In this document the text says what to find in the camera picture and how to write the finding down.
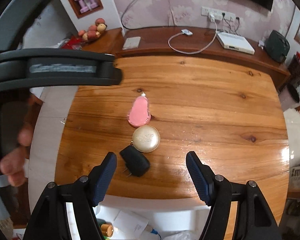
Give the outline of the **person's left hand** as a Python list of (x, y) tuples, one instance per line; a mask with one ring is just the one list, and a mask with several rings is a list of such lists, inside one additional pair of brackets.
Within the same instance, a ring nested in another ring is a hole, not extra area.
[(19, 187), (25, 183), (24, 165), (33, 140), (33, 120), (38, 115), (36, 107), (42, 104), (42, 100), (29, 93), (4, 103), (0, 110), (1, 147), (4, 152), (0, 172), (12, 186)]

